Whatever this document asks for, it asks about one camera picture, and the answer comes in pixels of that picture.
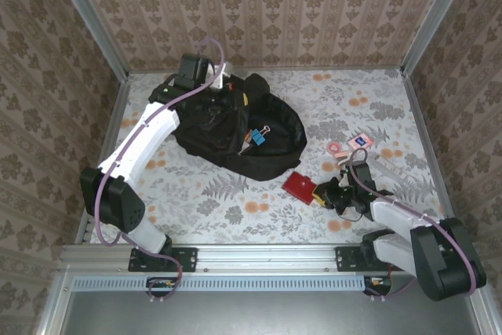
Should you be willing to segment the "pink sticky note pad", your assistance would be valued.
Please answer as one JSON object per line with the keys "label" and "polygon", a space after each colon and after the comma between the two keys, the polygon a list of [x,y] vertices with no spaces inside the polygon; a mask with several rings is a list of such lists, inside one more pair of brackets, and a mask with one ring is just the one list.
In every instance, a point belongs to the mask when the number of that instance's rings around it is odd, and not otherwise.
{"label": "pink sticky note pad", "polygon": [[371,148],[373,146],[373,140],[367,136],[365,133],[360,133],[356,137],[350,139],[348,141],[348,145],[353,149],[356,150],[358,148]]}

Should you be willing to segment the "thin aluminium wall rail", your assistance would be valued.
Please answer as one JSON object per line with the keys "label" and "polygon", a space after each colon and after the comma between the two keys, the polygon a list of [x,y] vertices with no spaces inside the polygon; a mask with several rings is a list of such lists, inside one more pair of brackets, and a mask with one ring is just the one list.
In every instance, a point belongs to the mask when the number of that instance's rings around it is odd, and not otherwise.
{"label": "thin aluminium wall rail", "polygon": [[339,71],[339,70],[398,70],[402,68],[400,65],[376,65],[376,66],[270,66],[270,67],[232,67],[232,72],[235,74],[244,74],[246,72],[262,72],[262,71]]}

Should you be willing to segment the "blue binder clip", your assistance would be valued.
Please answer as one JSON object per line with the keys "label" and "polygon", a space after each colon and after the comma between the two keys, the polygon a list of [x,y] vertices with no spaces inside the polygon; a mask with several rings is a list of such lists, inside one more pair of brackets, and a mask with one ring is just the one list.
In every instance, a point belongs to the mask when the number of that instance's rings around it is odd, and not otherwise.
{"label": "blue binder clip", "polygon": [[262,129],[253,129],[251,131],[251,139],[256,146],[260,146],[265,142],[265,135],[271,131],[268,125],[265,125]]}

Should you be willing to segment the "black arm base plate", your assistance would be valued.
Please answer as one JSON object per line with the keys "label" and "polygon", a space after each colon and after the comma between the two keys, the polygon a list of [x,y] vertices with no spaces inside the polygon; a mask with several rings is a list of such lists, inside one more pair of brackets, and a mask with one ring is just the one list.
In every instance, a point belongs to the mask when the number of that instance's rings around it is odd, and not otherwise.
{"label": "black arm base plate", "polygon": [[[198,249],[192,247],[175,247],[172,258],[177,260],[183,272],[194,272],[198,259]],[[158,257],[148,256],[138,249],[133,249],[129,257],[129,272],[176,272],[176,265]]]}
{"label": "black arm base plate", "polygon": [[335,248],[336,267],[340,272],[388,272],[389,263],[377,259],[374,252],[361,246]]}

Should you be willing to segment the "clear plastic ruler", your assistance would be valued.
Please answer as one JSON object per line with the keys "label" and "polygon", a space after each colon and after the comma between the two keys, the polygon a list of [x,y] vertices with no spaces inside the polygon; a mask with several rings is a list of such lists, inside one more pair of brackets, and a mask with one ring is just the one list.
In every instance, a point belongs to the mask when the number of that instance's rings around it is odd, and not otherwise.
{"label": "clear plastic ruler", "polygon": [[373,163],[379,171],[394,180],[406,180],[407,174],[395,164],[380,155],[373,156]]}

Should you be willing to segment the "steel sheet panel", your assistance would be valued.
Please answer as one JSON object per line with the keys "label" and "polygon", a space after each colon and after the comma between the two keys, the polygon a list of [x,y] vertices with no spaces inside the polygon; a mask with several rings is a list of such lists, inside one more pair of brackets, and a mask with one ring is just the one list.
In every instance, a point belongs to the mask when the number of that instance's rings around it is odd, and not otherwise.
{"label": "steel sheet panel", "polygon": [[62,335],[480,335],[464,298],[362,293],[75,293]]}

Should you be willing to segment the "aluminium side rail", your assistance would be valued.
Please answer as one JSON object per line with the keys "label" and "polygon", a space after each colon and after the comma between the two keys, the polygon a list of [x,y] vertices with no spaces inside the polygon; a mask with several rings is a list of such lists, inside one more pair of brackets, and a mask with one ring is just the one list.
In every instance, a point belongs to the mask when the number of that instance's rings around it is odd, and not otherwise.
{"label": "aluminium side rail", "polygon": [[403,77],[403,83],[406,90],[407,97],[409,99],[409,104],[415,123],[417,124],[417,130],[420,135],[420,140],[423,145],[424,154],[431,171],[432,179],[435,183],[435,188],[438,193],[438,200],[442,205],[443,214],[447,217],[455,217],[455,211],[449,198],[449,194],[446,188],[445,181],[443,180],[442,173],[438,164],[438,160],[435,155],[434,148],[432,146],[431,138],[429,137],[427,131],[427,125],[424,121],[423,113],[420,108],[417,95],[415,94],[413,84],[408,76]]}
{"label": "aluminium side rail", "polygon": [[[101,147],[98,163],[101,163],[115,150],[116,140],[118,138],[118,133],[121,128],[123,114],[128,103],[130,86],[131,82],[128,79],[120,82],[120,86],[118,88],[118,95],[115,100],[113,110],[111,112],[110,121],[107,126],[107,131],[105,133],[104,141]],[[89,242],[92,233],[93,233],[93,218],[86,212],[86,209],[84,209],[78,227],[78,232],[75,237],[75,244],[80,245],[82,243]]]}

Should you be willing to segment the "black fabric backpack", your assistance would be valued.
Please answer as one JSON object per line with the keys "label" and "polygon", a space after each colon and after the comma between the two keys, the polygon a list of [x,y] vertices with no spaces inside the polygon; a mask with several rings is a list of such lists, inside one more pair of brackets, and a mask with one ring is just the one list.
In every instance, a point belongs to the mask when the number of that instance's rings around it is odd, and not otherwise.
{"label": "black fabric backpack", "polygon": [[[248,105],[218,115],[178,115],[173,132],[176,142],[189,154],[257,181],[271,180],[300,164],[307,145],[300,116],[270,91],[265,78],[253,73],[240,82]],[[253,129],[271,128],[265,142],[245,142]]]}

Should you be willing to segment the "aluminium mounting rail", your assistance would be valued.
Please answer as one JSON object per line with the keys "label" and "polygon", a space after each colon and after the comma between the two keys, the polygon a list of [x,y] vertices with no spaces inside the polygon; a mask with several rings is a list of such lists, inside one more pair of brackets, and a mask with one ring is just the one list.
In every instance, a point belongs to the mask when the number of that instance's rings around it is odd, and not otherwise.
{"label": "aluminium mounting rail", "polygon": [[[188,257],[195,273],[206,274],[279,274],[336,273],[340,250],[351,245],[194,245],[197,252]],[[132,247],[121,244],[69,245],[63,248],[60,262],[73,271],[104,274],[126,273]]]}

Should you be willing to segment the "black connector board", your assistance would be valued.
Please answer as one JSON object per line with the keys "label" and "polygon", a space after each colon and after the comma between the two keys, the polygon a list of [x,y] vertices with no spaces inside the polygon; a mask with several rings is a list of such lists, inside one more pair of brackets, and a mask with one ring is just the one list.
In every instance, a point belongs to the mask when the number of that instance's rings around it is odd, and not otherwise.
{"label": "black connector board", "polygon": [[383,276],[365,276],[364,294],[374,296],[387,296],[391,291],[391,279]]}
{"label": "black connector board", "polygon": [[176,288],[178,278],[152,277],[146,281],[146,289],[152,292],[169,292]]}

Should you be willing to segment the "red snap wallet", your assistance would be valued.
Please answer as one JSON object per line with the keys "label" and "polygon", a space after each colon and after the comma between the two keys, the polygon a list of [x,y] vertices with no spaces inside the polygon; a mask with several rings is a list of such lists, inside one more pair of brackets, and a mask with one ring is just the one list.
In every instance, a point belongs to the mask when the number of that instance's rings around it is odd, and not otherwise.
{"label": "red snap wallet", "polygon": [[310,177],[304,176],[298,172],[292,172],[282,185],[282,188],[294,198],[310,205],[314,199],[313,192],[317,188],[317,184],[315,184]]}

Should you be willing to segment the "aluminium frame post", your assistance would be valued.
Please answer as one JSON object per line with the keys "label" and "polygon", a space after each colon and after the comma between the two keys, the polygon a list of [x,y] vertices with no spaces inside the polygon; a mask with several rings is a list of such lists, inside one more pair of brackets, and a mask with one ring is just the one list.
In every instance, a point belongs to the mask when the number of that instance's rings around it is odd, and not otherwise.
{"label": "aluminium frame post", "polygon": [[412,74],[452,3],[453,0],[434,0],[431,3],[424,21],[420,25],[407,54],[402,60],[400,66],[402,76],[408,77]]}
{"label": "aluminium frame post", "polygon": [[120,82],[127,79],[129,69],[126,62],[120,57],[118,50],[112,42],[104,23],[99,18],[96,7],[91,0],[71,0],[78,10],[93,39],[100,48],[106,61]]}

